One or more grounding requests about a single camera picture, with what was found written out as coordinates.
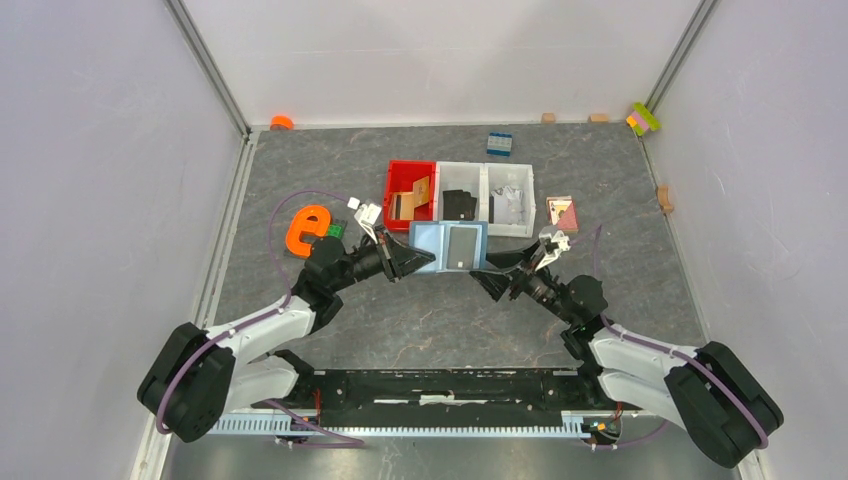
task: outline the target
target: wooden block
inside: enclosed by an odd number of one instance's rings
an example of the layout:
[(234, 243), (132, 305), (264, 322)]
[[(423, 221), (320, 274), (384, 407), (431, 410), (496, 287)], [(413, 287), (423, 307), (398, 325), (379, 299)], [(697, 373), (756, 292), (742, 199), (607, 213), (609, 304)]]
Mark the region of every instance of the wooden block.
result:
[(668, 201), (668, 185), (660, 185), (657, 187), (657, 201), (660, 202), (660, 211), (664, 215), (674, 211), (674, 205)]

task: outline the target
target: small box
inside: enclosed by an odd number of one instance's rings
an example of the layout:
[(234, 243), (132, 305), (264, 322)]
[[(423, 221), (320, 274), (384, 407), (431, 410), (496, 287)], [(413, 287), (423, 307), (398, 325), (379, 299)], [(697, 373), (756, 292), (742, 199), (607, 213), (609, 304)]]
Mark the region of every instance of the small box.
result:
[(512, 153), (512, 135), (509, 133), (492, 132), (486, 144), (486, 153), (508, 157)]
[(551, 225), (563, 233), (577, 233), (577, 206), (571, 197), (548, 197), (548, 216)]

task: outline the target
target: black object in bin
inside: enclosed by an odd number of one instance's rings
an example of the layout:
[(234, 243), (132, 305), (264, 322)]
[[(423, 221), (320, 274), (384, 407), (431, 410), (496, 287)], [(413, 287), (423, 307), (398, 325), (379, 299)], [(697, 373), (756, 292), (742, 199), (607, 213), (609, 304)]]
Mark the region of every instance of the black object in bin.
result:
[(442, 192), (442, 220), (475, 220), (477, 198), (465, 190), (445, 190)]

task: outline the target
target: grey marble floor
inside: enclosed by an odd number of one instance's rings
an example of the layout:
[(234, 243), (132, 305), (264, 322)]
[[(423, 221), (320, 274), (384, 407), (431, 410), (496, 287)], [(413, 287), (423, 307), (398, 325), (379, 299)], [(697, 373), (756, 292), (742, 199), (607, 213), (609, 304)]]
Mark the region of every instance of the grey marble floor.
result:
[[(514, 135), (509, 158), (485, 153), (490, 131)], [(661, 340), (701, 342), (654, 183), (639, 143), (624, 124), (505, 125), (295, 130), (260, 135), (216, 323), (278, 299), (283, 283), (266, 248), (268, 217), (285, 195), (319, 188), (360, 199), (382, 198), (392, 158), (533, 165), (536, 232), (546, 222), (548, 196), (571, 195), (581, 232), (603, 223), (601, 278), (608, 313), (626, 328)], [(284, 207), (273, 226), (275, 250), (294, 213), (321, 203), (348, 218), (348, 247), (358, 242), (352, 215), (340, 202), (303, 195)], [(488, 250), (532, 240), (490, 237)], [(565, 281), (591, 273), (591, 245), (575, 246), (553, 267)], [(281, 257), (296, 278), (302, 261)], [(341, 292), (344, 308), (315, 335), (287, 347), (319, 368), (445, 368), (568, 366), (576, 362), (558, 336), (564, 325), (532, 300), (494, 303), (466, 274), (414, 275), (398, 284), (374, 277)]]

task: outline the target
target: white cable track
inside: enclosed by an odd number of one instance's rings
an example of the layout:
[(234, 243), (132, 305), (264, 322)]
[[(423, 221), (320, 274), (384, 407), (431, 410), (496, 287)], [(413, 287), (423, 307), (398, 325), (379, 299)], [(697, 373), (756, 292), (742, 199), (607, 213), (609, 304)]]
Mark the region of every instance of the white cable track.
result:
[[(311, 412), (297, 412), (309, 417)], [(230, 413), (221, 416), (209, 435), (314, 436), (312, 431), (292, 428), (292, 419), (281, 412)], [(356, 437), (459, 437), (459, 438), (588, 438), (580, 425), (583, 417), (562, 415), (561, 426), (534, 427), (338, 427), (327, 430)]]

